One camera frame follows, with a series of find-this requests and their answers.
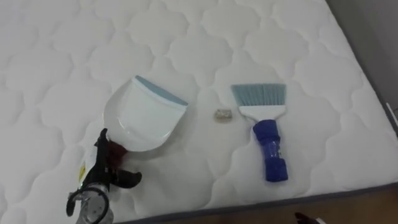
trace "light blue dustpan rim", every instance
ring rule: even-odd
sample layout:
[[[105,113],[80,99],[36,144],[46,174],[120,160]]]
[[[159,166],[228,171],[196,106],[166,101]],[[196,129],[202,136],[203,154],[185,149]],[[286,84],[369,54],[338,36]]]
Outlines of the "light blue dustpan rim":
[[[174,103],[178,103],[178,104],[180,104],[182,106],[188,106],[187,102],[181,100],[179,97],[171,94],[170,92],[168,92],[167,90],[163,89],[162,87],[159,87],[159,86],[151,83],[150,81],[146,80],[145,78],[142,78],[141,76],[137,75],[136,76],[136,80],[141,82],[150,91],[152,91],[152,92],[156,93],[157,95],[165,98],[166,100],[169,100],[169,101],[174,102]]]

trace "hand brush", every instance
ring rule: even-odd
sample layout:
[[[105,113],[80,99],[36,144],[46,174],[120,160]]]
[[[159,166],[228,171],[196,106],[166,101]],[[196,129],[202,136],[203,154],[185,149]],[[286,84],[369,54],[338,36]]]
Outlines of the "hand brush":
[[[261,145],[266,167],[266,180],[287,180],[285,160],[280,157],[280,136],[275,119],[284,114],[286,85],[275,83],[231,86],[239,111],[257,123],[253,132]]]

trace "floor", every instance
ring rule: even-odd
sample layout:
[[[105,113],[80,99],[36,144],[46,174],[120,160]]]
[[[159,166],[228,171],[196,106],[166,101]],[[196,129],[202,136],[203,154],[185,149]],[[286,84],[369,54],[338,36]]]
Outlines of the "floor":
[[[295,224],[297,222],[294,212],[302,212],[313,218],[321,217],[327,224],[398,223],[398,190],[390,189],[355,197],[191,218],[166,224]]]
[[[356,57],[398,116],[398,1],[326,0]]]
[[[326,0],[379,94],[398,116],[398,1]],[[294,212],[321,217],[327,224],[398,223],[398,189],[313,203],[213,215],[167,224],[294,224]]]

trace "white quilted mattress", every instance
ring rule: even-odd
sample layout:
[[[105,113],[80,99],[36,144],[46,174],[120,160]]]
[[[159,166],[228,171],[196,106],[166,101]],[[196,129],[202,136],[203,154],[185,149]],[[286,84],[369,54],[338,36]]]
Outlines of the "white quilted mattress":
[[[143,180],[112,189],[117,222],[398,180],[395,132],[325,0],[2,0],[2,224],[74,222],[84,150],[138,74],[190,106],[164,146],[127,156]],[[270,82],[287,85],[278,184],[229,89]],[[233,120],[215,122],[218,108]]]

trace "cord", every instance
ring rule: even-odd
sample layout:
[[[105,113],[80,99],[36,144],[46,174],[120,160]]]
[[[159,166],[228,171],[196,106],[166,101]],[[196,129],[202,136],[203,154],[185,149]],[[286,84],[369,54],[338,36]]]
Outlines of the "cord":
[[[98,195],[101,196],[101,197],[104,199],[104,201],[105,201],[105,207],[104,207],[104,210],[102,211],[101,215],[100,215],[93,223],[91,223],[91,224],[99,224],[100,221],[102,221],[102,219],[105,217],[106,213],[107,213],[108,210],[109,210],[109,198],[108,198],[108,196],[107,196],[102,190],[97,189],[97,188],[95,188],[95,187],[86,187],[86,188],[79,189],[79,190],[75,191],[74,193],[72,193],[72,194],[69,196],[69,198],[68,198],[68,202],[67,202],[67,213],[68,213],[68,208],[69,208],[69,207],[71,207],[71,208],[73,208],[73,209],[75,208],[75,201],[74,201],[74,198],[75,198],[77,195],[79,195],[79,194],[81,194],[81,193],[83,193],[83,192],[88,192],[88,191],[97,192]]]

